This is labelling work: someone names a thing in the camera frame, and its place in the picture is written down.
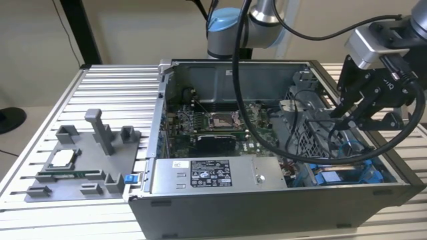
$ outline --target wire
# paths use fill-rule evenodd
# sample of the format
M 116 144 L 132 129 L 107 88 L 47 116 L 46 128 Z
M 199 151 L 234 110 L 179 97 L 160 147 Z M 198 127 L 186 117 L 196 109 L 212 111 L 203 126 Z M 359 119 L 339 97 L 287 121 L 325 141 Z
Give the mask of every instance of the wire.
M 55 0 L 52 0 L 52 3 L 54 3 L 54 7 L 55 7 L 55 11 L 56 11 L 56 15 L 58 15 L 58 18 L 59 18 L 59 21 L 60 21 L 62 28 L 64 29 L 66 34 L 67 34 L 67 37 L 68 37 L 68 43 L 70 43 L 71 51 L 72 51 L 75 60 L 78 61 L 79 68 L 80 68 L 82 64 L 80 64 L 80 61 L 79 61 L 79 58 L 78 58 L 78 55 L 76 55 L 76 51 L 75 51 L 75 48 L 74 48 L 72 38 L 70 37 L 70 33 L 68 33 L 67 28 L 66 28 L 66 26 L 64 26 L 64 22 L 63 22 L 63 19 L 62 19 L 62 15 L 60 15 L 60 12 L 59 12 L 59 8 L 56 7 Z
M 200 102 L 199 102 L 196 99 L 194 99 L 194 102 L 200 105 L 200 107 L 203 108 L 203 110 L 206 111 L 206 113 L 211 116 L 211 113 L 208 112 L 208 110 L 206 109 L 206 107 L 200 104 Z
M 210 32 L 210 24 L 212 20 L 212 14 L 214 11 L 219 5 L 219 0 L 211 0 L 211 6 L 208 7 L 208 13 L 207 13 L 207 21 L 206 21 L 206 38 L 208 38 L 208 32 Z
M 203 15 L 203 18 L 207 21 L 208 20 L 208 14 L 207 14 L 206 8 L 203 7 L 203 4 L 202 4 L 200 0 L 188 0 L 188 1 L 192 1 L 194 4 L 198 6 L 199 11 L 200 11 L 200 13 Z
M 375 16 L 375 17 L 371 17 L 370 19 L 367 20 L 363 20 L 361 22 L 358 22 L 357 24 L 346 27 L 345 29 L 339 30 L 338 32 L 327 35 L 327 36 L 308 36 L 308 35 L 304 35 L 302 34 L 300 32 L 298 32 L 296 30 L 294 30 L 286 23 L 286 21 L 282 19 L 280 17 L 280 14 L 278 12 L 278 7 L 276 7 L 276 0 L 272 0 L 271 1 L 271 4 L 272 4 L 272 12 L 274 12 L 274 15 L 280 23 L 280 25 L 286 28 L 286 30 L 288 30 L 294 35 L 296 35 L 298 37 L 300 37 L 302 39 L 306 39 L 306 40 L 311 40 L 311 41 L 323 41 L 323 40 L 329 40 L 329 39 L 333 39 L 335 37 L 338 37 L 339 35 L 345 34 L 346 32 L 351 31 L 353 29 L 366 25 L 366 24 L 370 24 L 373 22 L 377 22 L 377 21 L 381 21 L 381 20 L 389 20 L 389 19 L 394 19 L 394 20 L 402 20 L 402 14 L 399 15 L 382 15 L 382 16 Z
M 383 153 L 386 153 L 387 151 L 390 151 L 391 149 L 394 149 L 394 147 L 409 137 L 409 135 L 417 128 L 425 113 L 425 107 L 426 107 L 425 92 L 423 92 L 422 86 L 415 80 L 410 81 L 406 85 L 406 89 L 411 90 L 411 93 L 415 95 L 415 110 L 413 113 L 413 117 L 407 125 L 405 126 L 403 130 L 401 131 L 401 133 L 385 145 L 382 145 L 378 149 L 367 152 L 366 154 L 345 157 L 345 158 L 337 158 L 337 159 L 320 159 L 320 158 L 312 158 L 312 157 L 311 158 L 303 157 L 303 156 L 291 154 L 290 152 L 276 148 L 268 143 L 268 141 L 266 141 L 262 138 L 255 126 L 251 123 L 250 116 L 246 110 L 246 104 L 243 101 L 242 88 L 240 88 L 240 77 L 239 77 L 240 42 L 242 42 L 244 22 L 246 22 L 246 17 L 248 14 L 251 2 L 252 0 L 244 0 L 242 11 L 239 13 L 231 66 L 232 66 L 234 93 L 235 93 L 236 103 L 240 109 L 242 119 L 246 124 L 247 130 L 250 131 L 254 138 L 258 140 L 259 144 L 272 153 L 291 160 L 300 161 L 303 163 L 318 164 L 318 165 L 342 165 L 342 164 L 353 164 L 353 163 L 363 162 L 365 160 L 373 159 L 379 155 L 382 155 Z
M 19 157 L 19 156 L 20 156 L 20 155 L 18 155 L 18 154 L 15 154 L 15 153 L 12 153 L 12 152 L 3 151 L 2 149 L 0 149 L 0 153 L 10 154 L 10 155 L 12 155 L 12 156 L 15 156 L 15 157 Z

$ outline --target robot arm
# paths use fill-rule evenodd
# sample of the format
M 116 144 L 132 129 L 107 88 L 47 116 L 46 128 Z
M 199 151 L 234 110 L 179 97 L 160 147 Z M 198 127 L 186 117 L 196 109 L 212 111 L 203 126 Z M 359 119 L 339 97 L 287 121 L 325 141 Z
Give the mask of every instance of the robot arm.
M 283 9 L 286 1 L 278 0 Z M 207 54 L 214 59 L 231 59 L 235 50 L 239 8 L 222 8 L 208 22 Z M 274 0 L 258 0 L 246 17 L 242 48 L 268 48 L 280 42 L 284 29 L 274 13 Z
M 359 127 L 363 131 L 402 130 L 402 116 L 390 112 L 382 120 L 373 115 L 383 108 L 410 105 L 415 93 L 409 84 L 427 82 L 427 0 L 415 5 L 413 15 L 398 21 L 374 22 L 358 27 L 349 38 L 342 75 L 338 82 L 341 100 L 331 113 L 341 118 L 359 102 L 351 114 L 337 123 L 337 130 Z

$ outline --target blue cable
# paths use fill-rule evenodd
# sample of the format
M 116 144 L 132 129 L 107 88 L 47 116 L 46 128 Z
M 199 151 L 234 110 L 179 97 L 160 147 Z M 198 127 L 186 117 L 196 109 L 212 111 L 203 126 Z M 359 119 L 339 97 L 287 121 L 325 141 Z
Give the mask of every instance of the blue cable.
M 338 156 L 341 156 L 341 153 L 342 153 L 342 151 L 343 151 L 343 147 L 345 147 L 346 145 L 349 145 L 349 144 L 359 144 L 363 148 L 366 147 L 366 146 L 362 144 L 362 142 L 359 142 L 359 141 L 357 141 L 357 140 L 347 141 L 347 142 L 345 142 L 345 143 L 341 145 L 341 147 L 339 147 L 339 149 L 338 149 Z

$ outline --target blue latch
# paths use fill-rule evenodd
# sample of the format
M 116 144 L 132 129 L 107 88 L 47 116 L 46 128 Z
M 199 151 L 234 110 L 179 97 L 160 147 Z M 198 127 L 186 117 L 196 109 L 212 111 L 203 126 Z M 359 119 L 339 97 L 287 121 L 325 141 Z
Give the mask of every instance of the blue latch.
M 139 183 L 139 175 L 128 174 L 124 176 L 124 184 L 138 184 Z

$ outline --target black cable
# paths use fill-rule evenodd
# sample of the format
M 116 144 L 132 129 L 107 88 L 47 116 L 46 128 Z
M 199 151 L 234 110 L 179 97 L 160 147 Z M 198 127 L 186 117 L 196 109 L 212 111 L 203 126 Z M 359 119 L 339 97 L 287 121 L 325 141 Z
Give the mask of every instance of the black cable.
M 302 39 L 307 39 L 311 41 L 323 41 L 323 40 L 329 40 L 331 38 L 338 37 L 339 35 L 345 34 L 346 32 L 351 31 L 353 29 L 370 24 L 373 22 L 381 21 L 381 20 L 389 20 L 389 19 L 394 19 L 394 20 L 402 20 L 402 14 L 399 15 L 382 15 L 382 16 L 375 16 L 371 17 L 367 20 L 363 20 L 361 22 L 358 22 L 357 24 L 351 25 L 350 27 L 346 27 L 345 29 L 339 30 L 338 32 L 327 35 L 327 36 L 307 36 L 304 34 L 302 34 L 300 32 L 298 32 L 296 30 L 294 30 L 286 23 L 286 21 L 282 19 L 280 14 L 278 12 L 278 7 L 276 7 L 276 0 L 271 1 L 272 4 L 272 12 L 274 15 L 280 23 L 280 25 L 286 28 L 286 30 L 288 30 L 294 35 L 296 35 L 298 37 L 300 37 Z
M 76 55 L 76 52 L 75 52 L 75 48 L 74 48 L 74 44 L 72 44 L 72 38 L 70 37 L 70 33 L 68 33 L 67 28 L 64 26 L 64 22 L 63 22 L 63 19 L 62 19 L 59 8 L 56 7 L 55 0 L 52 0 L 52 3 L 54 3 L 54 7 L 55 7 L 55 11 L 56 11 L 56 15 L 58 15 L 58 18 L 59 18 L 59 21 L 60 21 L 62 28 L 64 29 L 67 37 L 68 37 L 68 43 L 70 43 L 71 51 L 72 51 L 74 57 L 75 57 L 75 59 L 78 61 L 79 68 L 80 68 L 82 64 L 80 64 L 80 61 L 79 61 L 79 58 L 78 58 L 78 55 Z
M 11 153 L 11 152 L 8 152 L 8 151 L 3 151 L 2 149 L 0 149 L 0 153 L 10 154 L 10 155 L 12 155 L 12 156 L 15 156 L 15 157 L 19 157 L 19 156 L 20 156 L 20 155 L 18 155 L 18 154 L 15 154 L 15 153 Z
M 200 0 L 188 0 L 188 1 L 192 1 L 194 4 L 198 6 L 198 9 L 203 15 L 203 18 L 204 20 L 207 21 L 208 20 L 208 14 L 207 14 L 207 11 L 206 11 L 206 8 L 203 7 L 203 4 L 200 2 Z
M 291 142 L 291 139 L 294 138 L 294 135 L 295 135 L 298 121 L 299 121 L 299 109 L 298 109 L 295 99 L 294 99 L 294 122 L 292 122 L 291 132 L 290 132 L 288 138 L 286 140 L 286 144 L 284 144 L 284 149 L 287 151 L 290 151 L 290 142 Z
M 337 128 L 333 127 L 331 131 L 329 132 L 327 140 L 326 140 L 327 141 L 327 149 L 330 152 L 333 151 L 333 135 L 334 135 L 335 131 L 337 131 Z
M 208 13 L 207 13 L 207 21 L 206 21 L 206 38 L 208 38 L 208 32 L 210 32 L 210 23 L 212 20 L 212 14 L 214 11 L 219 5 L 219 0 L 211 0 L 211 6 L 208 7 Z
M 235 97 L 236 97 L 236 103 L 239 106 L 240 110 L 240 115 L 243 118 L 243 122 L 246 124 L 246 127 L 251 133 L 251 135 L 255 137 L 258 140 L 259 144 L 268 149 L 272 153 L 292 159 L 295 161 L 300 161 L 304 163 L 310 164 L 320 164 L 320 165 L 342 165 L 342 164 L 353 164 L 362 162 L 367 159 L 373 159 L 394 149 L 394 147 L 409 137 L 414 129 L 417 128 L 422 116 L 425 113 L 425 107 L 426 107 L 426 97 L 425 97 L 425 92 L 422 86 L 418 84 L 417 81 L 410 81 L 407 84 L 407 89 L 413 90 L 413 93 L 415 94 L 415 110 L 413 113 L 413 117 L 401 131 L 401 133 L 378 149 L 370 151 L 365 155 L 358 155 L 358 156 L 351 156 L 351 157 L 345 157 L 345 158 L 337 158 L 337 159 L 319 159 L 319 158 L 310 158 L 310 157 L 303 157 L 298 156 L 295 154 L 288 153 L 287 151 L 283 151 L 282 149 L 276 148 L 272 146 L 268 141 L 266 141 L 262 136 L 258 133 L 256 128 L 254 127 L 251 123 L 251 119 L 246 110 L 246 104 L 243 101 L 243 96 L 242 96 L 242 89 L 240 89 L 240 77 L 239 77 L 239 51 L 240 51 L 240 42 L 242 42 L 242 34 L 243 34 L 243 28 L 244 28 L 244 20 L 248 14 L 248 9 L 251 5 L 252 0 L 244 0 L 243 6 L 242 6 L 242 11 L 239 14 L 238 18 L 238 26 L 236 26 L 236 38 L 235 38 L 235 43 L 234 43 L 234 54 L 232 54 L 232 84 L 234 84 L 234 92 L 235 92 Z

